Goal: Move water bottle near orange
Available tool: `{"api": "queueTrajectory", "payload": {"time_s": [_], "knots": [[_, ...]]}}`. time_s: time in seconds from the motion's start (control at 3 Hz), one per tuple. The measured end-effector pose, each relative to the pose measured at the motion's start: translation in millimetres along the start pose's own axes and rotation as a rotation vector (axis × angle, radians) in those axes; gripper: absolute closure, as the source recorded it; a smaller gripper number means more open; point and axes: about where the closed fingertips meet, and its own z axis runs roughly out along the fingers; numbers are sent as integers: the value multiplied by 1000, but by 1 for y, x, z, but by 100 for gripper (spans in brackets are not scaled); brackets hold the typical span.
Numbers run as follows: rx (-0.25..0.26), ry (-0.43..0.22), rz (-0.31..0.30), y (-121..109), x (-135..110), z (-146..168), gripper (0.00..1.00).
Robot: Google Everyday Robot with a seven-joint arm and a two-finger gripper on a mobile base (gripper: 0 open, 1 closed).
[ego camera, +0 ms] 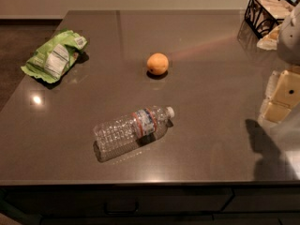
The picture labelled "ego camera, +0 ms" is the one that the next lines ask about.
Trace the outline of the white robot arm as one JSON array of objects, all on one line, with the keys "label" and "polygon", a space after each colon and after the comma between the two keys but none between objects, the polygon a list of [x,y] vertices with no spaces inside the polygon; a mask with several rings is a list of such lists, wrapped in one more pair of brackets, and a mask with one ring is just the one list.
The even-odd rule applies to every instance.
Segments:
[{"label": "white robot arm", "polygon": [[259,119],[278,124],[300,103],[300,5],[288,15],[278,31],[277,55],[290,64],[273,71],[265,90]]}]

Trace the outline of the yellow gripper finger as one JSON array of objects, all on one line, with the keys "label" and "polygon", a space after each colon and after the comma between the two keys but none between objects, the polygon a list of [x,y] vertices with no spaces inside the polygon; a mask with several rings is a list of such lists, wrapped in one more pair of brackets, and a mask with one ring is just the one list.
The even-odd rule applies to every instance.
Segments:
[{"label": "yellow gripper finger", "polygon": [[271,76],[269,77],[266,90],[265,90],[265,95],[270,98],[274,91],[276,90],[277,84],[278,84],[278,79],[280,77],[280,73],[278,71],[273,71]]},{"label": "yellow gripper finger", "polygon": [[300,74],[284,70],[280,73],[276,90],[262,102],[262,118],[271,123],[283,121],[300,103]]}]

